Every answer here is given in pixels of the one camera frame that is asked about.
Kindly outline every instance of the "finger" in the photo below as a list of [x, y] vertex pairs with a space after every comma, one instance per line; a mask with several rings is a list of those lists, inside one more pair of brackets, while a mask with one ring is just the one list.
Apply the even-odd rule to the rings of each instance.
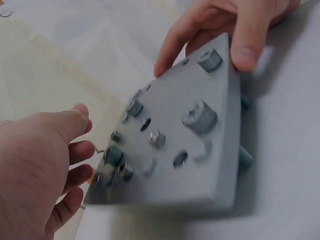
[[222, 33], [228, 33], [230, 36], [233, 33], [234, 26], [236, 24], [235, 19], [230, 19], [223, 26], [214, 30], [200, 30], [194, 37], [191, 39], [186, 48], [185, 54], [188, 56], [192, 54], [195, 50], [199, 49], [206, 43], [210, 42], [215, 37], [219, 36]]
[[70, 165], [80, 163], [91, 158], [95, 153], [95, 146], [90, 141], [79, 141], [70, 143], [69, 159]]
[[82, 189], [76, 187], [70, 190], [63, 200], [54, 206], [48, 222], [54, 221], [55, 231], [64, 226], [76, 214], [83, 197]]
[[94, 171], [89, 164], [83, 164], [71, 169], [68, 172], [64, 189], [61, 195], [66, 194], [68, 191], [88, 181], [93, 175]]
[[219, 11], [208, 1], [196, 1], [195, 4], [171, 27], [154, 65], [153, 74], [159, 77], [172, 67], [184, 45], [201, 29], [199, 15], [214, 15]]
[[270, 26], [273, 27], [274, 25], [276, 25], [278, 22], [280, 22], [281, 20], [283, 20], [286, 16], [290, 15], [291, 13], [293, 13], [300, 5], [300, 0], [294, 0], [291, 1], [289, 6], [286, 8], [286, 10], [281, 13], [280, 15], [276, 16], [272, 21]]
[[248, 0], [241, 2], [231, 44], [231, 58], [235, 67], [252, 71], [266, 43], [275, 1]]
[[9, 121], [9, 120], [0, 121], [0, 127], [7, 125], [7, 124], [11, 124], [11, 123], [13, 123], [13, 121]]
[[37, 113], [27, 121], [53, 128], [69, 145], [72, 140], [85, 133], [89, 122], [89, 111], [85, 105], [76, 104], [69, 111]]
[[88, 132], [90, 132], [91, 129], [93, 128], [93, 126], [94, 125], [93, 125], [92, 121], [89, 119], [88, 124], [86, 125], [86, 128], [85, 128], [83, 134], [87, 134]]

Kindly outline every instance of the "table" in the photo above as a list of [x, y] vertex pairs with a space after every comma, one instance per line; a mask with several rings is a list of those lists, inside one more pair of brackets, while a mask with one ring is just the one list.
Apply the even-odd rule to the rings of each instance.
[[269, 34], [242, 80], [254, 105], [242, 143], [253, 168], [239, 179], [232, 214], [180, 222], [88, 207], [77, 240], [313, 240], [320, 238], [320, 2], [304, 4]]

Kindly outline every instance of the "threaded hole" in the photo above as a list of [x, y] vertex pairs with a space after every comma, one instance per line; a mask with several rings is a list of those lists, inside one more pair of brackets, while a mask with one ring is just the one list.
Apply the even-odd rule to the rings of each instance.
[[151, 123], [151, 118], [149, 117], [143, 122], [143, 125], [140, 128], [140, 132], [145, 131], [149, 127], [150, 123]]
[[174, 159], [173, 159], [173, 167], [175, 169], [183, 168], [186, 164], [188, 158], [187, 151], [181, 151]]

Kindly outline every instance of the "screw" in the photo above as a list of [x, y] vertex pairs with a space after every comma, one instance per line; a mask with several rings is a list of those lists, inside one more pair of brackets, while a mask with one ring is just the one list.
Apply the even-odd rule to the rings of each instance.
[[216, 69], [220, 67], [222, 64], [223, 60], [219, 53], [211, 48], [208, 51], [204, 51], [199, 59], [197, 60], [197, 63], [207, 72], [207, 73], [212, 73]]
[[112, 185], [112, 181], [114, 178], [114, 173], [112, 173], [109, 177], [104, 175], [102, 172], [97, 172], [94, 177], [92, 184], [96, 189], [105, 189]]
[[116, 146], [110, 146], [103, 154], [104, 164], [111, 164], [115, 168], [119, 166], [124, 157], [124, 153]]
[[126, 107], [126, 112], [130, 116], [137, 117], [141, 113], [143, 108], [144, 106], [137, 99], [133, 98], [128, 103]]
[[122, 139], [122, 134], [118, 131], [114, 131], [111, 136], [110, 136], [111, 140], [116, 142], [116, 143], [119, 143]]
[[149, 135], [149, 143], [156, 149], [160, 149], [166, 143], [166, 135], [160, 131], [152, 131]]
[[124, 181], [128, 181], [132, 178], [135, 173], [135, 167], [128, 164], [128, 162], [122, 163], [118, 168], [119, 176], [124, 179]]
[[199, 100], [187, 107], [181, 121], [195, 134], [202, 136], [208, 134], [215, 127], [217, 119], [217, 113], [204, 101]]

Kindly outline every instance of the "socket head screw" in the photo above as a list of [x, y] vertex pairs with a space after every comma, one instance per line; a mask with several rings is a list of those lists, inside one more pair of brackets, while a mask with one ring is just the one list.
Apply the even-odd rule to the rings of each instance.
[[223, 60], [219, 53], [215, 49], [211, 48], [207, 51], [204, 51], [196, 62], [207, 73], [212, 73], [221, 66]]
[[119, 166], [122, 159], [124, 157], [124, 153], [117, 148], [116, 146], [108, 147], [103, 154], [103, 162], [104, 164], [111, 164], [115, 168]]
[[189, 105], [181, 118], [183, 125], [199, 136], [208, 134], [217, 120], [217, 113], [202, 100]]
[[141, 113], [143, 108], [144, 106], [137, 99], [133, 98], [126, 106], [126, 112], [130, 116], [137, 117]]
[[111, 136], [110, 136], [111, 140], [116, 142], [116, 143], [119, 143], [122, 139], [122, 134], [118, 131], [114, 131]]
[[112, 185], [113, 176], [114, 174], [107, 177], [102, 172], [97, 172], [93, 177], [92, 184], [96, 189], [105, 189]]
[[132, 178], [135, 173], [135, 167], [128, 164], [128, 162], [123, 162], [118, 167], [118, 174], [126, 182]]

